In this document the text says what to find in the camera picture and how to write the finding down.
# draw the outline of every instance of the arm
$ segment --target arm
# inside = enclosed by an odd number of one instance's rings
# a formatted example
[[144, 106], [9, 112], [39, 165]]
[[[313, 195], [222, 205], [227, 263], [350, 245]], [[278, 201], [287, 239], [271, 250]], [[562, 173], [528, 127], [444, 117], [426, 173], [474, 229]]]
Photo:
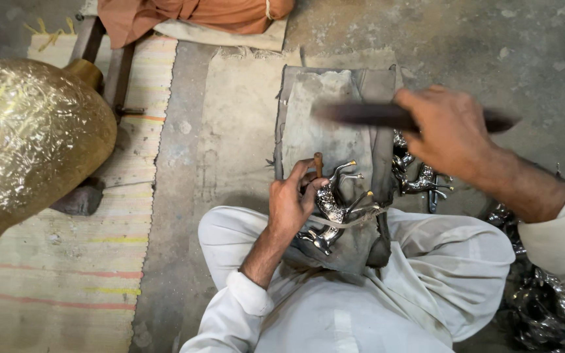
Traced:
[[565, 205], [565, 182], [492, 142], [483, 108], [470, 95], [442, 86], [400, 90], [421, 136], [404, 134], [412, 155], [494, 197], [527, 223], [555, 219]]
[[411, 154], [506, 204], [525, 221], [530, 261], [565, 281], [565, 181], [494, 144], [468, 94], [431, 86], [400, 90], [396, 100], [420, 126], [420, 135], [404, 134]]
[[259, 340], [261, 321], [273, 309], [266, 290], [283, 253], [313, 212], [317, 190], [328, 183], [307, 173], [313, 160], [296, 163], [286, 180], [269, 188], [267, 227], [255, 241], [238, 271], [231, 272], [226, 288], [210, 301], [196, 337], [181, 352], [247, 352]]

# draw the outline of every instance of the pile of metal figurines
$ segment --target pile of metal figurines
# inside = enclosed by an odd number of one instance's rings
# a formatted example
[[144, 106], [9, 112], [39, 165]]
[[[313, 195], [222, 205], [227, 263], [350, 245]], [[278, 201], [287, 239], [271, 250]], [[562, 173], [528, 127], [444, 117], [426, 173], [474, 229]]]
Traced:
[[518, 219], [504, 204], [485, 221], [509, 237], [516, 254], [497, 321], [526, 349], [565, 352], [565, 287], [529, 261], [518, 235]]
[[430, 166], [420, 163], [418, 178], [415, 181], [407, 180], [407, 168], [416, 158], [407, 150], [407, 141], [402, 136], [402, 131], [394, 130], [394, 158], [392, 160], [392, 173], [397, 180], [400, 194], [428, 192], [429, 212], [437, 212], [438, 197], [446, 198], [446, 194], [439, 191], [439, 188], [452, 190], [450, 185], [439, 184], [439, 177], [451, 182], [452, 177], [436, 173]]

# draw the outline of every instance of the hand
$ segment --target hand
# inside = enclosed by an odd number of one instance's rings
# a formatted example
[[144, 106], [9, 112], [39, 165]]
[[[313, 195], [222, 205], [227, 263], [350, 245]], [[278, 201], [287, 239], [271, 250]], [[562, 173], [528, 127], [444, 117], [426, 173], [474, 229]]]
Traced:
[[488, 136], [482, 106], [466, 93], [432, 85], [419, 92], [401, 89], [395, 100], [420, 127], [420, 135], [403, 132], [409, 152], [439, 172], [472, 182], [481, 163], [499, 150]]
[[269, 228], [271, 235], [291, 240], [313, 212], [318, 189], [328, 184], [328, 179], [317, 178], [312, 159], [294, 165], [286, 180], [276, 180], [269, 187]]

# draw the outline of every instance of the rope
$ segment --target rope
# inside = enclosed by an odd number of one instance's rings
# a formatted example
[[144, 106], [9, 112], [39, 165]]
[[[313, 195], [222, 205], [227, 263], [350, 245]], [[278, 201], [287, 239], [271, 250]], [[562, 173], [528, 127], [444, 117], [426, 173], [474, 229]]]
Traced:
[[45, 48], [47, 48], [49, 44], [56, 45], [56, 41], [58, 40], [58, 37], [60, 35], [75, 35], [74, 20], [72, 20], [71, 17], [67, 17], [66, 20], [67, 20], [67, 25], [69, 26], [69, 31], [70, 31], [69, 33], [66, 33], [65, 30], [62, 28], [59, 28], [54, 33], [47, 32], [47, 28], [45, 28], [45, 23], [43, 19], [40, 17], [36, 18], [36, 22], [38, 22], [38, 26], [40, 26], [41, 28], [40, 31], [35, 30], [27, 23], [23, 23], [23, 27], [27, 28], [34, 35], [49, 35], [49, 39], [47, 40], [47, 42], [38, 48], [38, 52], [40, 53], [43, 50], [45, 50]]
[[377, 215], [387, 212], [388, 209], [389, 209], [389, 207], [383, 207], [382, 209], [371, 210], [368, 213], [366, 213], [365, 215], [363, 215], [363, 217], [359, 217], [356, 220], [349, 222], [349, 223], [337, 223], [337, 222], [329, 221], [329, 220], [324, 219], [322, 217], [318, 217], [316, 215], [310, 215], [309, 220], [314, 221], [314, 222], [318, 222], [320, 224], [325, 224], [326, 226], [330, 226], [330, 227], [334, 227], [334, 228], [346, 229], [346, 228], [351, 228], [353, 226], [356, 226], [359, 223], [365, 223], [365, 222], [369, 221], [370, 219], [376, 217]]

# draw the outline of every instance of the chrome animal figurine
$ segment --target chrome animal figurine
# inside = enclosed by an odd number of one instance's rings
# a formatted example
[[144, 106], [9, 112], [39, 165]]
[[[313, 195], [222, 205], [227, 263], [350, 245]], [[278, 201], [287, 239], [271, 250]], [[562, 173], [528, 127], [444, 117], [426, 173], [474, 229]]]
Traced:
[[416, 157], [413, 157], [409, 152], [405, 152], [402, 157], [394, 155], [392, 166], [396, 167], [399, 172], [406, 173], [407, 168], [413, 163], [414, 160], [416, 160]]
[[[367, 191], [363, 195], [357, 197], [349, 206], [343, 202], [343, 197], [339, 191], [339, 185], [346, 179], [363, 179], [361, 174], [344, 174], [342, 169], [357, 165], [357, 162], [351, 160], [346, 164], [336, 167], [331, 176], [326, 176], [330, 181], [326, 186], [318, 190], [315, 197], [315, 204], [317, 205], [320, 214], [327, 220], [344, 223], [348, 220], [348, 216], [352, 213], [364, 212], [370, 209], [381, 208], [378, 204], [372, 203], [365, 207], [355, 209], [361, 200], [366, 196], [371, 196], [372, 192]], [[330, 247], [334, 242], [341, 237], [345, 229], [336, 228], [331, 226], [324, 226], [321, 229], [311, 227], [307, 232], [298, 232], [296, 237], [299, 239], [310, 241], [325, 255], [332, 253]]]
[[436, 175], [441, 175], [449, 181], [453, 179], [445, 174], [438, 173], [436, 174], [435, 171], [428, 165], [421, 163], [420, 170], [418, 172], [418, 179], [415, 181], [408, 181], [407, 176], [404, 173], [400, 173], [396, 167], [393, 167], [394, 175], [396, 179], [400, 182], [400, 192], [401, 195], [406, 193], [419, 193], [423, 191], [430, 191], [433, 190], [438, 195], [442, 196], [442, 198], [446, 198], [446, 194], [437, 190], [437, 188], [447, 188], [449, 190], [453, 190], [454, 188], [450, 185], [438, 184], [435, 182]]
[[402, 131], [394, 129], [394, 147], [407, 148], [407, 140], [402, 136]]

